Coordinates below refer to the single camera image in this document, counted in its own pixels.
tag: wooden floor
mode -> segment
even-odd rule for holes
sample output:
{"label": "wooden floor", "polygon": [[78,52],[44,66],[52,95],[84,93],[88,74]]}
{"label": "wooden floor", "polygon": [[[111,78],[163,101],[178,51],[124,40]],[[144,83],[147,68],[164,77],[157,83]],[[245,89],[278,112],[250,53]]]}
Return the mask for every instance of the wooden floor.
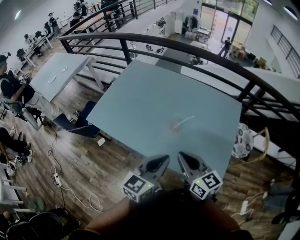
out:
{"label": "wooden floor", "polygon": [[[53,52],[64,52],[58,40],[55,40],[53,46],[54,50],[47,50],[40,59],[34,58],[35,63],[38,64],[36,69],[26,67],[24,71],[34,75]],[[87,80],[80,78],[77,81],[72,80],[57,100],[70,111],[82,109],[88,100],[98,101],[101,94],[83,86],[85,81]],[[55,133],[51,128],[41,127],[39,131],[36,131],[29,124],[11,114],[7,114],[4,121],[16,126],[17,133],[20,131],[25,133],[34,152],[32,162],[17,170],[16,184],[26,187],[32,196],[42,197],[47,209],[51,209],[55,204],[63,205],[61,196],[63,194],[66,209],[74,218],[81,220],[82,228],[99,213],[91,208],[83,207],[70,191],[62,190],[61,193],[60,188],[53,185],[50,177],[51,167],[55,166],[58,173],[61,171],[60,179],[63,186],[72,189],[85,205],[89,205],[90,193],[95,193],[101,202],[100,209],[105,211],[123,198],[120,182],[142,158],[138,153],[117,141],[105,142],[99,147],[97,141],[100,137],[91,139],[55,127],[57,141],[53,145],[53,154],[61,165],[62,169],[60,169],[53,156],[48,155],[55,139]],[[255,157],[255,154],[258,152],[254,152],[250,158]],[[217,193],[217,204],[229,214],[240,211],[241,204],[246,197],[268,191],[270,188],[268,181],[278,176],[281,171],[280,166],[267,158],[253,164],[229,166],[224,177],[224,185]],[[161,183],[167,190],[178,188],[181,186],[180,176],[167,171]],[[92,198],[92,204],[96,206],[98,202]],[[276,239],[281,232],[281,226],[272,225],[271,220],[278,212],[264,210],[260,199],[252,205],[252,208],[255,210],[252,214],[254,220],[244,223],[241,228],[250,231],[257,240]],[[234,216],[234,218],[239,223],[244,219],[240,216]]]}

